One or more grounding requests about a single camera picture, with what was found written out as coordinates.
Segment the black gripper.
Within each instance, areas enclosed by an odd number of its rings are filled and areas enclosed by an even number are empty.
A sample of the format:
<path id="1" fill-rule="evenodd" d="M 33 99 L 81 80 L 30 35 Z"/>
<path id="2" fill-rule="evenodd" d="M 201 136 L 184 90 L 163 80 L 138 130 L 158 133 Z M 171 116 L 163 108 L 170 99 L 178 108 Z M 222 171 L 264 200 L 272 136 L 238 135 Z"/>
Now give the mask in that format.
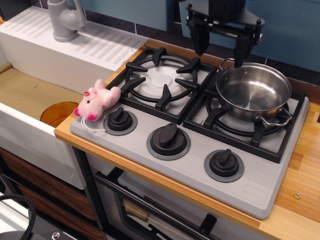
<path id="1" fill-rule="evenodd" d="M 245 0 L 188 2 L 185 8 L 192 45 L 199 56 L 209 46 L 210 33 L 236 38 L 234 67 L 239 68 L 262 40 L 265 20 L 250 12 Z"/>

